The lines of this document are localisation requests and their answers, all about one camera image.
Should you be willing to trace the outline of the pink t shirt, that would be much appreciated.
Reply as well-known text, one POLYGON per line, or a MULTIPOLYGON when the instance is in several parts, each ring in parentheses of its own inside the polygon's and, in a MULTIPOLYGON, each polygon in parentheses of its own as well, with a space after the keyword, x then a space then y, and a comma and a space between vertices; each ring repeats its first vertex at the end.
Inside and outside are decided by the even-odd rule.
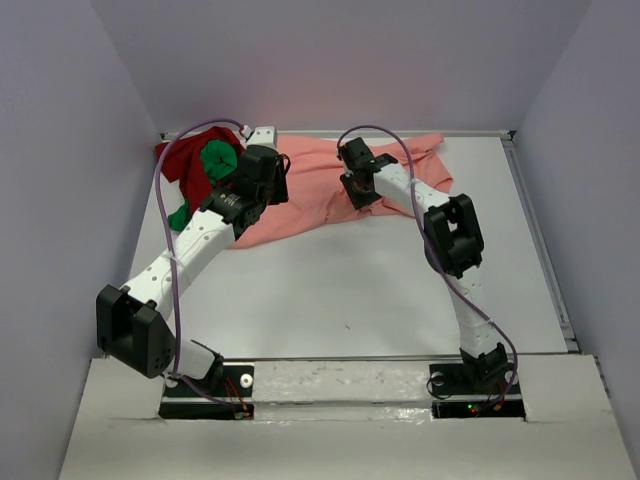
MULTIPOLYGON (((443 135, 429 134, 407 139, 407 150, 403 150, 396 142, 372 146, 370 150, 375 156, 388 154, 394 157, 404 168, 409 167, 407 157, 411 156, 416 177, 447 194, 453 177, 437 153, 443 143, 443 135)), ((387 198, 364 204, 363 194, 351 189, 352 182, 341 179, 344 164, 337 156, 334 141, 282 135, 277 146, 291 159, 287 174, 289 199, 285 203, 267 207, 258 222, 234 242, 234 249, 247 249, 289 238, 323 225, 351 222, 369 216, 412 213, 409 207, 402 207, 387 198)))

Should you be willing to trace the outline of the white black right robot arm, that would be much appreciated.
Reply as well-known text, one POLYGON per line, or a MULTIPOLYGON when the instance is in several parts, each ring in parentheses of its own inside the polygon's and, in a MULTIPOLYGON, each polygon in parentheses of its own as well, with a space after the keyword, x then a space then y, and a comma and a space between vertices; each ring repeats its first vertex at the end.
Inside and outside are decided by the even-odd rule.
POLYGON ((391 200, 411 213, 422 236, 425 257, 447 285, 459 329, 462 362, 446 376, 464 391, 504 396, 514 379, 506 334, 482 310, 480 265, 484 239, 469 196, 450 196, 419 180, 413 162, 374 154, 360 137, 337 145, 344 164, 340 180, 355 209, 391 200))

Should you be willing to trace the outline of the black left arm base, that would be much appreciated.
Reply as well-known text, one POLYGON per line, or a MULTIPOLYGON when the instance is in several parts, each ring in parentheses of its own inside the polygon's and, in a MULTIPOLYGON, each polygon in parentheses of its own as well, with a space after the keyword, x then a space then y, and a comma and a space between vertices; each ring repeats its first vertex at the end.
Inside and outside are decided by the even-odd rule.
POLYGON ((226 362, 221 379, 210 390, 195 380, 166 384, 158 414, 165 420, 252 420, 254 379, 254 363, 226 362))

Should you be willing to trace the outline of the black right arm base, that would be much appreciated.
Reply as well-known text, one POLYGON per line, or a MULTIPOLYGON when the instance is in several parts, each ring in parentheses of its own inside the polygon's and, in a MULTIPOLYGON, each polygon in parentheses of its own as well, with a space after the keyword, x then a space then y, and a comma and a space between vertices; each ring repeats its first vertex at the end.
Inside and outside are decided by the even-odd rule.
POLYGON ((512 376, 512 365, 490 380, 487 386, 474 386, 464 376, 462 363, 436 363, 429 366, 427 393, 432 398, 431 415, 436 420, 519 418, 525 407, 518 379, 505 392, 512 376))

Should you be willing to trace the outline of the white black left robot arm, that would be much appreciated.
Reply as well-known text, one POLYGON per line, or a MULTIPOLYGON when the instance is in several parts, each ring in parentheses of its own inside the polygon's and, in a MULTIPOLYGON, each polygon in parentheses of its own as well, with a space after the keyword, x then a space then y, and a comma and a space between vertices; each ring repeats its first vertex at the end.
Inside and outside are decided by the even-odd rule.
POLYGON ((212 188, 164 252, 123 286, 99 292, 98 347, 149 379, 171 378, 212 395, 223 378, 224 359, 183 338, 180 297, 268 206, 287 202, 289 167, 288 157, 270 147, 246 147, 236 170, 212 188))

